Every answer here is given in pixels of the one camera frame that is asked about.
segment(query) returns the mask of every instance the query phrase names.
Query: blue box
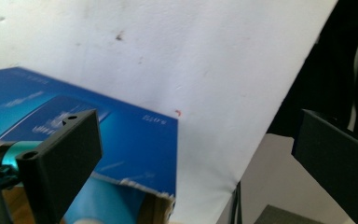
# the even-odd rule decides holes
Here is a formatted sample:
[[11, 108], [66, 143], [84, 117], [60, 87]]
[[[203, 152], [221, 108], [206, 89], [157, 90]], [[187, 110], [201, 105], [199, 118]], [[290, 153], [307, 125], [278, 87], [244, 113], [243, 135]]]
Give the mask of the blue box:
[[[77, 219], [76, 211], [94, 209], [88, 217], [106, 222], [126, 213], [123, 223], [135, 223], [157, 203], [163, 209], [154, 219], [167, 222], [175, 198], [177, 119], [23, 68], [0, 70], [1, 141], [43, 141], [68, 114], [92, 108], [99, 115], [103, 158], [69, 209], [68, 222]], [[86, 199], [95, 202], [85, 207]]]

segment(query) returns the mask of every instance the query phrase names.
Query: torn cardboard edge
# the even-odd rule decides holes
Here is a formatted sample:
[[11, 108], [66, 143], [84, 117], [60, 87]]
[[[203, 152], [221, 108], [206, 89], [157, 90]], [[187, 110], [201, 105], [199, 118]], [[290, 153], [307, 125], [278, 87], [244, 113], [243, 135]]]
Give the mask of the torn cardboard edge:
[[105, 175], [100, 175], [96, 172], [93, 172], [91, 176], [111, 184], [126, 186], [145, 192], [144, 201], [142, 202], [141, 208], [138, 212], [138, 224], [169, 223], [169, 219], [175, 205], [175, 197], [173, 194], [158, 192], [154, 189], [140, 185], [136, 181], [129, 180], [128, 178], [116, 180]]

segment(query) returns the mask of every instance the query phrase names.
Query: gray surface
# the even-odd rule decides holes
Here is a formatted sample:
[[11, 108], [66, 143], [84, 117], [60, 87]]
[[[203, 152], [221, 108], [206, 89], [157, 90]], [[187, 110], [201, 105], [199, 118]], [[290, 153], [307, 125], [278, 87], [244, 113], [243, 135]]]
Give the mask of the gray surface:
[[267, 205], [255, 224], [323, 224], [271, 205]]

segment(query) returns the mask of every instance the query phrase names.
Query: blue packaging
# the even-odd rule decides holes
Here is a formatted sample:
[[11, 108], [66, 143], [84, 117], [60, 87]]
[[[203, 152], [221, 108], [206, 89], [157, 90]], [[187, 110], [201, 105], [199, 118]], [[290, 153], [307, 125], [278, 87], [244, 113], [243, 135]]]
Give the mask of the blue packaging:
[[[103, 158], [69, 208], [67, 222], [85, 217], [136, 223], [149, 195], [164, 202], [155, 218], [167, 222], [176, 192], [177, 119], [23, 68], [0, 70], [2, 141], [43, 141], [60, 129], [68, 114], [93, 108], [99, 116]], [[114, 221], [115, 213], [122, 219]]]

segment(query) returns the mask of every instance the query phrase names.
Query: white paper backdrop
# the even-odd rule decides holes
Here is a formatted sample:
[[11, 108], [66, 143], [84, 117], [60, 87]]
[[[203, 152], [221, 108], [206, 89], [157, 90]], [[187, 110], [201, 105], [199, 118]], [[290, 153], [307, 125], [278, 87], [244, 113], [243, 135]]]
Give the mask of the white paper backdrop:
[[179, 118], [172, 220], [211, 224], [336, 1], [5, 0], [0, 68]]

